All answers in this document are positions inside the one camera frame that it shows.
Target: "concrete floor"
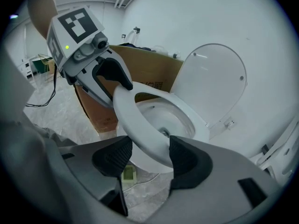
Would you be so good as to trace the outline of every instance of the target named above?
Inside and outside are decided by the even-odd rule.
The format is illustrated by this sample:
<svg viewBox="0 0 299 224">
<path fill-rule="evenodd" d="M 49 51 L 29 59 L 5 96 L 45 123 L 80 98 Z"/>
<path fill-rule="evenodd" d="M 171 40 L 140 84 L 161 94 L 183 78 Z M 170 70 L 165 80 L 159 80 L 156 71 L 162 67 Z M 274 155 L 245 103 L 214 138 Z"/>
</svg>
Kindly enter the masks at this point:
<svg viewBox="0 0 299 224">
<path fill-rule="evenodd" d="M 28 101 L 31 104 L 44 104 L 53 91 L 53 82 L 47 82 L 48 74 L 37 74 L 30 79 L 36 88 Z M 115 132 L 98 134 L 86 117 L 75 90 L 64 78 L 57 78 L 56 95 L 46 107 L 26 107 L 24 112 L 31 122 L 47 127 L 71 139 L 77 144 L 87 144 L 115 137 Z M 123 183 L 129 219 L 144 222 L 168 197 L 173 173 L 152 174 L 136 167 L 137 182 Z"/>
</svg>

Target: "cardboard box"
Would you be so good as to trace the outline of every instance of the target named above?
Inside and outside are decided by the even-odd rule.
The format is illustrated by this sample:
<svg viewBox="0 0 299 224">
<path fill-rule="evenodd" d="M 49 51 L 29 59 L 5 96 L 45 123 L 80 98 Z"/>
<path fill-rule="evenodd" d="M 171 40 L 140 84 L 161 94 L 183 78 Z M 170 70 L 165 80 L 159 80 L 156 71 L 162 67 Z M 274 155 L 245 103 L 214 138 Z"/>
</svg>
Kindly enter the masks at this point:
<svg viewBox="0 0 299 224">
<path fill-rule="evenodd" d="M 171 90 L 173 82 L 183 64 L 181 60 L 152 51 L 123 46 L 110 46 L 110 49 L 113 49 L 122 57 L 133 81 L 152 86 L 162 91 L 169 92 Z M 98 79 L 113 95 L 119 83 L 116 81 L 107 81 L 100 76 Z M 105 108 L 96 102 L 82 90 L 82 86 L 75 86 L 75 89 L 82 108 L 94 128 L 99 133 L 114 130 L 118 122 L 114 110 Z M 151 98 L 154 97 L 150 94 L 140 93 L 136 95 L 135 101 L 139 102 Z"/>
<path fill-rule="evenodd" d="M 54 72 L 55 72 L 55 61 L 54 61 L 54 59 L 51 59 L 51 60 L 48 61 L 48 67 L 49 67 L 50 74 L 54 74 Z"/>
</svg>

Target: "ceiling light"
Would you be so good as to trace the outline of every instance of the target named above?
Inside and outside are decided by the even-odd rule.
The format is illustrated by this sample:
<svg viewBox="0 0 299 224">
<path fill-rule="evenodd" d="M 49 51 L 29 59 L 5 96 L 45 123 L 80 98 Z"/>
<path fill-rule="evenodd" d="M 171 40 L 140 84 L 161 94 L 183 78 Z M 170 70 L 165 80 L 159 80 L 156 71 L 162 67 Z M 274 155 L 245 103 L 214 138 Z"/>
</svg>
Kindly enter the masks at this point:
<svg viewBox="0 0 299 224">
<path fill-rule="evenodd" d="M 19 16 L 18 14 L 12 14 L 12 15 L 9 16 L 9 18 L 14 19 L 14 18 L 17 18 L 18 16 Z"/>
</svg>

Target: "white toilet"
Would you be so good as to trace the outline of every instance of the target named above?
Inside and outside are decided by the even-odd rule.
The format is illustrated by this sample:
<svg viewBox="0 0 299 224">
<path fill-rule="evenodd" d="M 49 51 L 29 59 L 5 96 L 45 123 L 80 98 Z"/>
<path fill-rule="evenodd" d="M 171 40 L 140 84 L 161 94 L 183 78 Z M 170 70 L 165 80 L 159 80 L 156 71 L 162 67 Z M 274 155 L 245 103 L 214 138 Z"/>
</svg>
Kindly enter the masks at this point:
<svg viewBox="0 0 299 224">
<path fill-rule="evenodd" d="M 246 82 L 244 64 L 232 49 L 207 44 L 186 58 L 170 93 L 138 82 L 131 91 L 119 85 L 113 96 L 117 135 L 134 142 L 130 160 L 148 172 L 171 172 L 169 136 L 208 143 L 209 129 L 231 111 Z M 136 104 L 138 93 L 159 98 Z"/>
</svg>

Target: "black cable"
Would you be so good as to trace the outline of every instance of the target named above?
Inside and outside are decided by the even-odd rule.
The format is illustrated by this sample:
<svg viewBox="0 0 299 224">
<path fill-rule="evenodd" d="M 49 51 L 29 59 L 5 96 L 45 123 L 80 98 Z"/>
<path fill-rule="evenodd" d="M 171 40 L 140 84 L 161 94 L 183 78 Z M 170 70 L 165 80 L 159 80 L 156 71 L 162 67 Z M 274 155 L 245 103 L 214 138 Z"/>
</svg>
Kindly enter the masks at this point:
<svg viewBox="0 0 299 224">
<path fill-rule="evenodd" d="M 48 99 L 48 101 L 46 103 L 44 103 L 43 105 L 26 104 L 26 107 L 36 108 L 36 107 L 45 107 L 45 106 L 47 106 L 56 94 L 56 78 L 57 78 L 57 66 L 55 65 L 54 77 L 53 77 L 54 90 L 53 90 L 50 98 Z"/>
</svg>

